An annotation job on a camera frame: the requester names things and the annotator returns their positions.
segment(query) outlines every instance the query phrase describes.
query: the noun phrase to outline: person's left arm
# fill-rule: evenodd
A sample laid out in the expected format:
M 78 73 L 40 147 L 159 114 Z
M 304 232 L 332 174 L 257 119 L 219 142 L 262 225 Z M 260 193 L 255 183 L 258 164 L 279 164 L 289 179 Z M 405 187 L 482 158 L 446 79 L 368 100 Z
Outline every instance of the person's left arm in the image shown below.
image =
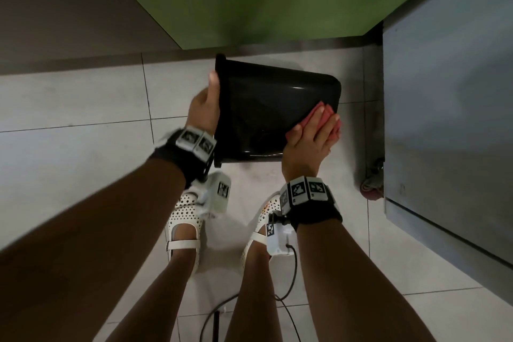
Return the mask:
M 187 125 L 214 134 L 219 80 L 191 102 Z M 0 252 L 0 340 L 91 341 L 155 245 L 185 187 L 149 159 Z

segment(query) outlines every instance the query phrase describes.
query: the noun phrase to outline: wristband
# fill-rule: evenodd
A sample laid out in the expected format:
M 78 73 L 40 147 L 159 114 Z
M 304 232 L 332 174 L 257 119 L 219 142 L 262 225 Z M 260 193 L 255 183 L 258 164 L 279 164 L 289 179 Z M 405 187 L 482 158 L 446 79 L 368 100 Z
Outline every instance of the wristband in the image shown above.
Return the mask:
M 201 181 L 207 176 L 216 143 L 206 131 L 187 126 L 174 131 L 148 159 L 160 158 L 178 166 L 185 177 L 185 189 L 188 189 L 194 180 Z
M 313 224 L 335 218 L 342 222 L 331 190 L 319 177 L 301 176 L 280 190 L 282 216 L 297 231 L 300 224 Z

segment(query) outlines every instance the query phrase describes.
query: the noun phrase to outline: black plastic container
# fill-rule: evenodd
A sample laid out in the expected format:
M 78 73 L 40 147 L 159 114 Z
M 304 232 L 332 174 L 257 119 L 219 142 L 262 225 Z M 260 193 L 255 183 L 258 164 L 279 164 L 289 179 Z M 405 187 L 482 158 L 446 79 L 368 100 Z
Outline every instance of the black plastic container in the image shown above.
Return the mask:
M 214 166 L 224 162 L 280 161 L 285 133 L 317 103 L 336 112 L 341 86 L 333 76 L 215 58 L 221 117 Z

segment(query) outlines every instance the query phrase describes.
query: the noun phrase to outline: red cleaning rag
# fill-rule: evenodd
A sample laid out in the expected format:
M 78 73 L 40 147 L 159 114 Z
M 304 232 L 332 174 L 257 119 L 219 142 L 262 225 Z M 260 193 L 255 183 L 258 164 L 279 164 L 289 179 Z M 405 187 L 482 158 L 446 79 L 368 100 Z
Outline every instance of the red cleaning rag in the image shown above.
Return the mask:
M 320 106 L 323 106 L 324 103 L 323 102 L 319 102 L 317 103 L 317 105 L 313 108 L 312 111 L 310 111 L 310 114 L 308 114 L 306 116 L 305 119 L 303 119 L 299 124 L 301 125 L 302 128 L 304 128 L 306 126 L 306 124 L 308 123 L 308 121 L 310 120 L 310 118 L 313 116 L 314 112 L 320 107 Z M 322 117 L 321 117 L 321 120 L 319 121 L 318 125 L 317 125 L 317 130 L 319 130 L 322 126 L 324 126 L 324 124 L 328 121 L 328 119 L 330 118 L 331 115 L 333 115 L 335 112 L 333 111 L 333 109 L 331 108 L 331 106 L 329 104 L 326 104 L 324 105 L 324 112 L 322 114 Z M 340 121 L 340 119 L 338 120 L 337 124 L 335 125 L 335 127 L 333 128 L 333 130 L 331 130 L 331 133 L 328 137 L 328 141 L 330 140 L 333 140 L 333 139 L 336 139 L 337 138 L 337 133 L 339 132 L 340 130 L 340 127 L 342 126 L 342 122 Z M 288 131 L 285 133 L 285 138 L 287 139 L 287 141 L 289 140 L 290 138 L 290 135 L 292 134 L 292 130 Z

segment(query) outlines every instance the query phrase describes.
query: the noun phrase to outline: tile floor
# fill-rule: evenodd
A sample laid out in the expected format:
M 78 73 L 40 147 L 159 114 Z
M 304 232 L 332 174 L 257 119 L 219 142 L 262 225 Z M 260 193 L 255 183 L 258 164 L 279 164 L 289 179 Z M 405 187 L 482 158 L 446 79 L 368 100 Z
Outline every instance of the tile floor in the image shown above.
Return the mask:
M 160 59 L 138 55 L 118 67 L 0 76 L 0 248 L 141 164 L 154 140 L 184 124 L 189 101 L 205 86 L 214 60 Z M 366 165 L 384 153 L 381 48 L 236 59 L 330 73 L 340 80 L 343 137 L 320 176 L 343 210 L 344 225 L 439 341 L 507 340 L 513 308 L 388 222 L 382 201 L 368 203 L 358 192 Z M 259 206 L 283 182 L 278 163 L 226 164 L 222 169 L 233 183 L 228 214 L 206 224 L 207 249 L 186 287 L 172 341 L 197 341 L 205 314 L 239 289 L 239 257 Z M 96 342 L 106 339 L 167 264 L 165 235 Z M 293 266 L 290 258 L 271 262 L 278 294 L 288 288 Z M 286 305 L 302 340 L 317 340 L 301 274 Z M 221 337 L 233 308 L 234 303 L 227 305 L 221 316 Z M 284 340 L 295 341 L 284 308 L 279 308 L 279 319 Z

